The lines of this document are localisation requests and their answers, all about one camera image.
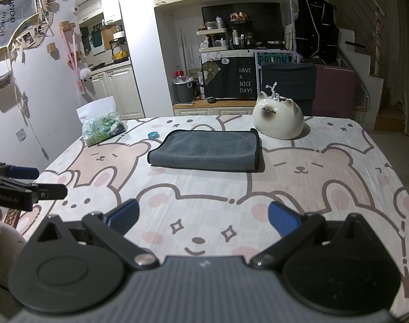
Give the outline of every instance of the pink lanyard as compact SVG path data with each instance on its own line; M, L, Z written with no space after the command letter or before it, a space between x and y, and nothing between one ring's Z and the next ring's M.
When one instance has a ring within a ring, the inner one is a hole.
M79 79L79 68L77 67L77 55L76 55L76 33L73 30L73 56L72 57L72 53L70 52L70 47L68 46L68 42L65 38L65 34L62 30L61 31L61 37L64 40L64 45L65 45L65 49L67 50L67 56L68 59L70 60L70 62L72 63L72 67L73 70L76 74L76 79L77 79L77 85L79 87L80 93L81 94L85 94L85 89L83 88L83 84L82 81Z

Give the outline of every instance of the black chair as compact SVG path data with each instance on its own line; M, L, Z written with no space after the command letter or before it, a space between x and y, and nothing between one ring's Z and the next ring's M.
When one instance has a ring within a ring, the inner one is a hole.
M312 63L267 63L261 66L261 91L271 95L266 85L275 82L276 92L293 99L304 116L312 115L315 99L316 66Z

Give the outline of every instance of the clear bag of items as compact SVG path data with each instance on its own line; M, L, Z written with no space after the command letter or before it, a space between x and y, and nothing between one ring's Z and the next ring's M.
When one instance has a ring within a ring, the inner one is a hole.
M113 97L99 99L77 110L82 122L82 136L90 147L125 131Z

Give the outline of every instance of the gray floor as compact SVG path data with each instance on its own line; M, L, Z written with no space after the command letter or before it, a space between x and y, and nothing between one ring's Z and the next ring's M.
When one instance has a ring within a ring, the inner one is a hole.
M399 175L409 194L409 136L400 132L368 131Z

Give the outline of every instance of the pink chair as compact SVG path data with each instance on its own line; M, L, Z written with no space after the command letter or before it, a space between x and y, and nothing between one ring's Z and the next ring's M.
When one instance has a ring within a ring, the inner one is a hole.
M338 66L316 66L315 99L312 115L351 118L357 73Z

